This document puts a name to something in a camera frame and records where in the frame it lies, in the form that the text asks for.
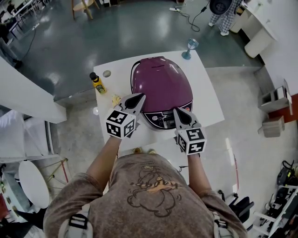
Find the bottle cap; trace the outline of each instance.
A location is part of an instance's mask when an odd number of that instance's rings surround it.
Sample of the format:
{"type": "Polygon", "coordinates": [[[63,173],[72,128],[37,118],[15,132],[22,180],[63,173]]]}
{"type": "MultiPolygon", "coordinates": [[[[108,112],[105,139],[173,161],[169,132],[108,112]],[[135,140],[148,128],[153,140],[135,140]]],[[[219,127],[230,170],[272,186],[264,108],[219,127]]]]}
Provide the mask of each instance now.
{"type": "Polygon", "coordinates": [[[96,75],[96,73],[92,72],[89,77],[92,79],[92,80],[96,80],[98,78],[98,76],[96,75]]]}

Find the wooden stool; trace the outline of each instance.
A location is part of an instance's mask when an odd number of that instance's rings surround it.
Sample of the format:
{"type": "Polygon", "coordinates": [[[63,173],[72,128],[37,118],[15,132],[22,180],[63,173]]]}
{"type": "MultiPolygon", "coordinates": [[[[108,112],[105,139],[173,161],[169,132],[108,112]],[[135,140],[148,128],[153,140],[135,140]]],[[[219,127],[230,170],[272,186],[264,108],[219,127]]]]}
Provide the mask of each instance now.
{"type": "Polygon", "coordinates": [[[86,10],[88,16],[93,19],[91,12],[88,9],[88,6],[95,4],[95,6],[99,9],[99,6],[97,5],[95,0],[81,0],[80,3],[78,3],[77,5],[74,6],[74,0],[71,0],[71,7],[72,7],[72,11],[73,11],[73,18],[75,19],[75,12],[76,11],[80,11],[80,10],[86,10]]]}

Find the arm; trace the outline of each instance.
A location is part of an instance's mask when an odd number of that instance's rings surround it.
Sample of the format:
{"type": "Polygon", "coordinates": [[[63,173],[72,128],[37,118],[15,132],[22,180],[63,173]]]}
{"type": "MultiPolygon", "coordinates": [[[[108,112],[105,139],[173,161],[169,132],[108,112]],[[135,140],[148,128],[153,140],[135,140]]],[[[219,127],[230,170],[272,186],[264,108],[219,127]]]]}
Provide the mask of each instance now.
{"type": "Polygon", "coordinates": [[[205,174],[201,158],[198,154],[188,155],[188,170],[190,177],[190,188],[200,196],[203,191],[211,190],[210,183],[205,174]]]}
{"type": "Polygon", "coordinates": [[[98,181],[102,191],[108,183],[120,143],[121,139],[111,136],[87,169],[87,174],[98,181]]]}

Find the black and white marker cube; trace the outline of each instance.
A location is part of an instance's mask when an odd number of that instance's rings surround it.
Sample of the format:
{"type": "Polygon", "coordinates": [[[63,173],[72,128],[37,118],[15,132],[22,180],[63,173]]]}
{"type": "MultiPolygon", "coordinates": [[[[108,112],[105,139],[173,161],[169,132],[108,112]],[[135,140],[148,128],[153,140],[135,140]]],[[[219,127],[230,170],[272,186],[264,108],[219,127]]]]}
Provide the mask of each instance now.
{"type": "Polygon", "coordinates": [[[107,132],[111,136],[123,139],[135,130],[136,116],[110,109],[106,119],[107,132]]]}
{"type": "Polygon", "coordinates": [[[204,152],[207,138],[202,127],[179,130],[177,132],[177,143],[187,155],[204,152]]]}

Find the plaid pants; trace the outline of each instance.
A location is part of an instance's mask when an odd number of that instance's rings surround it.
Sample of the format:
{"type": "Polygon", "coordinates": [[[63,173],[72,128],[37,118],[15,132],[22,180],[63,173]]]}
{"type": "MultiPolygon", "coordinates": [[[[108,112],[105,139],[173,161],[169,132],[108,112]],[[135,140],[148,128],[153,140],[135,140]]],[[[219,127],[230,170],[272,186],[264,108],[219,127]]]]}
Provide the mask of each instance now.
{"type": "Polygon", "coordinates": [[[240,2],[241,2],[241,0],[233,0],[232,5],[229,8],[229,10],[222,15],[215,15],[213,13],[211,16],[211,19],[210,19],[210,23],[214,25],[214,24],[216,24],[218,19],[221,18],[221,20],[218,24],[218,27],[222,33],[227,33],[229,31],[230,26],[231,26],[231,24],[234,20],[234,17],[235,17],[235,13],[234,13],[235,8],[236,8],[236,6],[239,7],[240,2]]]}

